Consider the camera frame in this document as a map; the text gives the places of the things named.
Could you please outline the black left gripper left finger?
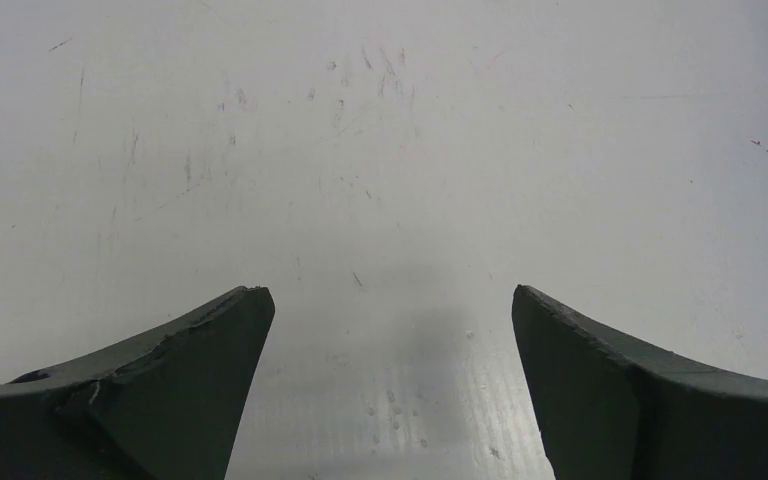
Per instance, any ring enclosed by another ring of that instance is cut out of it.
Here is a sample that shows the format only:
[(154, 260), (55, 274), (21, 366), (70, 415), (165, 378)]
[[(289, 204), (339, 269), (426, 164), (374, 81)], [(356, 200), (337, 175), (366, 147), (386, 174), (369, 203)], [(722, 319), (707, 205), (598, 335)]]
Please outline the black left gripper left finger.
[(238, 287), (0, 384), (0, 479), (221, 479), (275, 315)]

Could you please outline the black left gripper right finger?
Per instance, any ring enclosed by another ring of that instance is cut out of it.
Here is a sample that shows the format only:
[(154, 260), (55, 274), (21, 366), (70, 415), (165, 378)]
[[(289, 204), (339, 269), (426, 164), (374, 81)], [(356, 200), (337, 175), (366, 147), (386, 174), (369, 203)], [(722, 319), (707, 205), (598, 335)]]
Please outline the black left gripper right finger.
[(706, 365), (521, 285), (512, 324), (559, 479), (768, 479), (768, 380)]

